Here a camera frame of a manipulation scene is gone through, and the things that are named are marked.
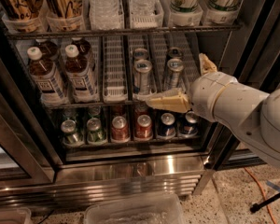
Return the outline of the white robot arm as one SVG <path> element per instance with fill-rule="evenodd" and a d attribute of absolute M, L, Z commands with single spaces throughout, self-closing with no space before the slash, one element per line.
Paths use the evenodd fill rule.
<path fill-rule="evenodd" d="M 218 122 L 263 161 L 280 169 L 280 89 L 267 93 L 217 70 L 201 53 L 201 76 L 184 94 L 179 88 L 146 99 L 152 108 L 196 115 Z"/>

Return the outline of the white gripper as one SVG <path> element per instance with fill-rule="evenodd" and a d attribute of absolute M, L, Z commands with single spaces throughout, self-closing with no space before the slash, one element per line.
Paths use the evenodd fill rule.
<path fill-rule="evenodd" d="M 180 89 L 159 92 L 145 100 L 149 107 L 177 113 L 187 113 L 192 108 L 196 115 L 215 122 L 214 108 L 219 95 L 237 79 L 222 72 L 203 53 L 199 54 L 201 77 L 190 86 L 189 97 Z"/>

